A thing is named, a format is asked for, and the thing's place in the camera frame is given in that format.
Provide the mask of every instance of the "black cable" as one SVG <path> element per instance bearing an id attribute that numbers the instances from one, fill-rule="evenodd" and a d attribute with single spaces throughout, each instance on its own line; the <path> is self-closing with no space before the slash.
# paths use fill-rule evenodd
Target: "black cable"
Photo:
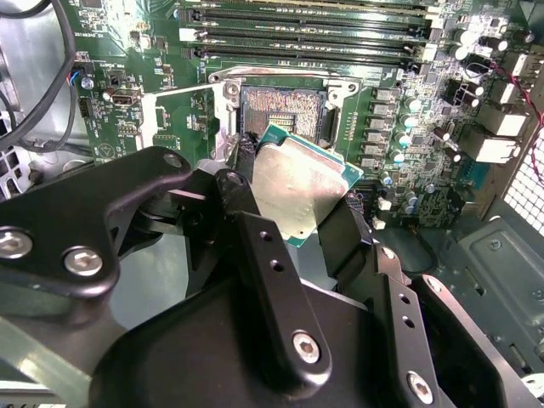
<path id="1" fill-rule="evenodd" d="M 75 87 L 70 87 L 70 112 L 68 114 L 68 123 L 66 124 L 65 133 L 57 140 L 49 140 L 45 142 L 43 147 L 35 146 L 32 142 L 21 140 L 19 146 L 25 150 L 32 151 L 34 153 L 50 153 L 56 151 L 65 146 L 66 141 L 71 136 L 71 130 L 74 127 L 74 119 L 76 119 L 76 105 L 77 105 L 77 92 Z"/>
<path id="2" fill-rule="evenodd" d="M 17 128 L 17 120 L 15 119 L 15 112 L 11 105 L 9 104 L 9 100 L 6 97 L 6 95 L 0 90 L 0 99 L 2 100 L 2 103 L 6 106 L 6 111 L 9 115 L 9 122 L 11 124 L 11 130 Z"/>
<path id="3" fill-rule="evenodd" d="M 66 81 L 66 77 L 74 65 L 76 58 L 76 39 L 70 27 L 70 21 L 64 11 L 60 0 L 51 0 L 54 11 L 59 20 L 60 31 L 65 46 L 65 60 L 60 67 L 59 73 L 49 85 L 48 90 L 42 96 L 40 101 L 34 106 L 31 112 L 25 119 L 21 121 L 19 126 L 10 133 L 5 134 L 0 138 L 0 150 L 6 150 L 11 145 L 17 145 L 45 116 L 51 104 L 62 89 L 62 85 Z"/>
<path id="4" fill-rule="evenodd" d="M 429 243 L 425 241 L 425 239 L 422 237 L 422 235 L 419 233 L 419 231 L 417 231 L 417 229 L 410 228 L 410 231 L 417 238 L 417 240 L 421 244 L 422 248 L 425 250 L 425 252 L 431 258 L 431 264 L 425 269 L 420 269 L 420 270 L 402 269 L 402 271 L 409 278 L 414 278 L 414 277 L 419 276 L 419 275 L 432 274 L 439 267 L 439 259 L 436 256 L 436 253 L 434 253 L 433 247 L 430 246 Z"/>
<path id="5" fill-rule="evenodd" d="M 59 147 L 59 150 L 68 151 L 74 155 L 84 156 L 84 157 L 93 157 L 93 152 L 87 148 L 87 146 L 81 146 L 79 144 L 73 143 L 64 143 Z"/>
<path id="6" fill-rule="evenodd" d="M 3 11 L 0 11 L 0 18 L 13 20 L 28 19 L 29 17 L 34 17 L 35 15 L 40 14 L 48 7 L 49 4 L 51 4 L 51 0 L 42 0 L 33 8 L 29 8 L 26 11 L 18 11 L 15 13 L 5 13 Z"/>

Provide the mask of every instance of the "perforated mesh panel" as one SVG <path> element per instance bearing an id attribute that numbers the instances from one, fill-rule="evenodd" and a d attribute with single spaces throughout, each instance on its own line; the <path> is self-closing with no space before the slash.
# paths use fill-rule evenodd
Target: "perforated mesh panel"
<path id="1" fill-rule="evenodd" d="M 536 163 L 544 171 L 544 144 L 535 151 Z M 527 155 L 504 199 L 516 212 L 544 235 L 544 186 L 538 183 L 530 155 Z"/>

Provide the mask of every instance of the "screw hole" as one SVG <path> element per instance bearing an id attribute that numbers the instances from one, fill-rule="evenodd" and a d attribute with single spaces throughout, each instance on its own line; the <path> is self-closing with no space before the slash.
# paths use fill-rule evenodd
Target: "screw hole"
<path id="1" fill-rule="evenodd" d="M 407 316 L 402 316 L 402 320 L 405 322 L 405 324 L 410 327 L 411 329 L 416 328 L 416 325 L 414 325 L 414 322 L 411 321 Z"/>
<path id="2" fill-rule="evenodd" d="M 406 304 L 410 304 L 410 299 L 406 297 L 406 295 L 403 295 L 402 293 L 399 295 L 400 300 L 402 300 Z"/>
<path id="3" fill-rule="evenodd" d="M 283 272 L 285 270 L 283 265 L 281 263 L 279 263 L 278 261 L 276 261 L 275 259 L 272 259 L 270 261 L 270 268 L 272 268 L 276 272 Z"/>
<path id="4" fill-rule="evenodd" d="M 261 236 L 261 238 L 263 239 L 263 241 L 267 241 L 267 242 L 271 242 L 272 241 L 272 237 L 269 235 L 268 232 L 266 231 L 261 231 L 261 233 L 259 234 Z"/>

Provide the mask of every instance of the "chip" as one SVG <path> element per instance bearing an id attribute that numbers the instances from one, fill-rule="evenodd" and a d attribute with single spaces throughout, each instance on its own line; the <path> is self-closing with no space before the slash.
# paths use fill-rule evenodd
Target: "chip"
<path id="1" fill-rule="evenodd" d="M 421 64 L 419 67 L 419 75 L 427 75 L 431 71 L 430 64 Z"/>
<path id="2" fill-rule="evenodd" d="M 372 129 L 381 129 L 385 126 L 385 121 L 383 119 L 370 119 L 368 121 L 368 127 Z"/>
<path id="3" fill-rule="evenodd" d="M 374 115 L 387 115 L 388 114 L 388 106 L 387 105 L 374 105 L 372 107 L 372 113 Z"/>
<path id="4" fill-rule="evenodd" d="M 102 0 L 82 0 L 82 7 L 92 7 L 94 9 L 100 9 L 102 7 Z"/>
<path id="5" fill-rule="evenodd" d="M 365 154 L 366 155 L 375 155 L 379 151 L 379 148 L 375 146 L 374 144 L 367 144 L 365 146 Z"/>
<path id="6" fill-rule="evenodd" d="M 167 44 L 164 41 L 164 37 L 156 37 L 155 38 L 155 46 L 158 49 L 165 49 L 167 47 Z"/>
<path id="7" fill-rule="evenodd" d="M 446 19 L 444 23 L 444 30 L 445 31 L 451 31 L 454 30 L 457 26 L 457 20 L 456 19 Z"/>
<path id="8" fill-rule="evenodd" d="M 423 144 L 423 136 L 414 136 L 411 138 L 411 143 L 415 146 Z"/>
<path id="9" fill-rule="evenodd" d="M 444 61 L 448 57 L 448 54 L 444 51 L 437 51 L 436 55 L 434 56 L 435 61 Z"/>
<path id="10" fill-rule="evenodd" d="M 425 77 L 425 83 L 436 83 L 439 79 L 439 76 L 436 74 L 427 74 Z"/>
<path id="11" fill-rule="evenodd" d="M 382 140 L 382 134 L 376 132 L 369 132 L 366 134 L 367 142 L 379 142 Z"/>
<path id="12" fill-rule="evenodd" d="M 361 167 L 374 167 L 374 159 L 373 158 L 363 158 L 360 161 Z"/>
<path id="13" fill-rule="evenodd" d="M 390 100 L 391 91 L 389 89 L 377 89 L 375 98 L 377 100 Z"/>

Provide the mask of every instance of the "capacitor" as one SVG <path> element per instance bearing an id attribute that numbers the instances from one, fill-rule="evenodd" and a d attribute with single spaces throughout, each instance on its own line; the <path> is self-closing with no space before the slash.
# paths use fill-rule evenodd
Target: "capacitor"
<path id="1" fill-rule="evenodd" d="M 478 40 L 479 45 L 484 47 L 493 48 L 495 51 L 504 51 L 508 48 L 508 41 L 497 37 L 480 37 Z"/>
<path id="2" fill-rule="evenodd" d="M 416 208 L 414 206 L 411 206 L 407 202 L 405 202 L 402 206 L 402 211 L 404 211 L 406 215 L 412 215 L 415 210 Z"/>
<path id="3" fill-rule="evenodd" d="M 405 107 L 410 110 L 410 112 L 417 112 L 422 108 L 422 102 L 418 98 L 411 96 L 406 98 Z"/>
<path id="4" fill-rule="evenodd" d="M 405 199 L 410 206 L 415 206 L 417 204 L 417 195 L 413 191 L 408 191 L 405 195 Z"/>
<path id="5" fill-rule="evenodd" d="M 484 87 L 478 85 L 474 82 L 469 82 L 467 84 L 467 91 L 476 96 L 482 96 L 484 94 Z"/>
<path id="6" fill-rule="evenodd" d="M 389 157 L 391 157 L 391 160 L 395 163 L 402 163 L 405 160 L 404 153 L 398 149 L 395 149 L 389 153 Z"/>
<path id="7" fill-rule="evenodd" d="M 461 45 L 468 47 L 478 41 L 478 34 L 468 30 L 458 30 L 454 38 Z"/>
<path id="8" fill-rule="evenodd" d="M 393 179 L 389 177 L 388 172 L 383 172 L 382 174 L 380 174 L 380 182 L 383 185 L 391 185 L 393 183 Z"/>
<path id="9" fill-rule="evenodd" d="M 470 54 L 465 61 L 467 69 L 480 75 L 487 74 L 491 71 L 493 60 L 483 55 Z"/>
<path id="10" fill-rule="evenodd" d="M 417 120 L 417 118 L 414 117 L 414 116 L 403 115 L 403 116 L 400 118 L 400 123 L 402 123 L 402 125 L 403 125 L 405 128 L 413 128 L 413 127 L 417 126 L 418 120 Z"/>
<path id="11" fill-rule="evenodd" d="M 425 192 L 427 194 L 433 194 L 435 191 L 436 191 L 436 187 L 434 186 L 434 184 L 431 183 L 425 186 Z"/>
<path id="12" fill-rule="evenodd" d="M 88 76 L 84 76 L 82 78 L 82 81 L 80 82 L 83 89 L 87 89 L 88 91 L 92 90 L 94 88 L 94 81 L 89 78 Z"/>
<path id="13" fill-rule="evenodd" d="M 411 137 L 406 132 L 398 132 L 395 134 L 394 139 L 399 143 L 403 149 L 411 145 Z"/>
<path id="14" fill-rule="evenodd" d="M 468 49 L 461 45 L 454 45 L 450 48 L 450 55 L 457 61 L 463 61 L 468 57 Z"/>
<path id="15" fill-rule="evenodd" d="M 475 108 L 479 105 L 479 99 L 469 92 L 465 92 L 461 99 L 463 104 L 470 106 L 471 108 Z"/>
<path id="16" fill-rule="evenodd" d="M 102 93 L 102 99 L 106 102 L 111 101 L 111 96 L 116 92 L 114 88 L 106 88 L 105 91 Z"/>
<path id="17" fill-rule="evenodd" d="M 443 142 L 450 140 L 451 135 L 446 132 L 442 127 L 435 127 L 433 130 L 433 135 Z"/>
<path id="18" fill-rule="evenodd" d="M 451 147 L 446 147 L 444 153 L 451 159 L 452 162 L 458 163 L 461 160 L 461 153 L 459 151 L 452 149 Z"/>
<path id="19" fill-rule="evenodd" d="M 535 41 L 535 33 L 527 30 L 517 30 L 512 34 L 512 38 L 518 43 L 531 44 Z"/>

